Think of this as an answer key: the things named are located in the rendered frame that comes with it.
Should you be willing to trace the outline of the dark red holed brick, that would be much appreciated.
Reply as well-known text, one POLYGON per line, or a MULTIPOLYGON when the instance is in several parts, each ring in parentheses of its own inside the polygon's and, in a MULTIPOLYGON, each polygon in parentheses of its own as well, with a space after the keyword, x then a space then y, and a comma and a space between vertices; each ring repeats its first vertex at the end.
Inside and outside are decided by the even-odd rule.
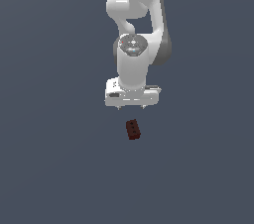
POLYGON ((126 130, 130 140, 139 139, 141 136, 141 132, 136 119, 126 122, 126 130))

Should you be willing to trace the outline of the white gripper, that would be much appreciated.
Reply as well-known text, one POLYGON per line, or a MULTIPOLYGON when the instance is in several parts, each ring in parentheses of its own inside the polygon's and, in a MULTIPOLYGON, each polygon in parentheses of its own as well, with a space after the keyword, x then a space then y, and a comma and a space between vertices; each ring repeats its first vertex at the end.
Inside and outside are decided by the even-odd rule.
POLYGON ((106 81, 105 105, 114 106, 121 110, 123 106, 138 105, 142 109, 155 105, 159 101, 162 88, 158 85, 144 85, 138 90, 123 89, 120 87, 118 77, 106 81))

